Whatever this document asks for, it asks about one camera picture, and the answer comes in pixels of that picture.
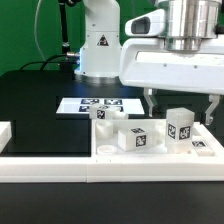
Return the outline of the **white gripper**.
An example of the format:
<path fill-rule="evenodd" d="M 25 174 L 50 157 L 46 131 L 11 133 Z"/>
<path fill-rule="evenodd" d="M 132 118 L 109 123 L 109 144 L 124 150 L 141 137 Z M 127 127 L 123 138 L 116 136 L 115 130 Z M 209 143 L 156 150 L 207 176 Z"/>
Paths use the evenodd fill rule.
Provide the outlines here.
<path fill-rule="evenodd" d="M 143 90 L 149 116 L 157 106 L 153 89 L 211 94 L 205 124 L 224 95 L 224 34 L 215 32 L 217 8 L 158 8 L 129 20 L 119 78 Z"/>

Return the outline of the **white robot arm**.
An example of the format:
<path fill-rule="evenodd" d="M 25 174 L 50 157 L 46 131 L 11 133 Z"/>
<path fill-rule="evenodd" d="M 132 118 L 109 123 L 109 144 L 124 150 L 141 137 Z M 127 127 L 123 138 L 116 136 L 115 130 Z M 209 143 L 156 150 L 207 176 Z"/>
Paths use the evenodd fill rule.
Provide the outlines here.
<path fill-rule="evenodd" d="M 155 10 L 125 24 L 129 39 L 119 41 L 116 0 L 83 0 L 85 43 L 77 78 L 97 83 L 118 78 L 126 86 L 203 93 L 211 105 L 224 96 L 224 0 L 148 0 Z"/>

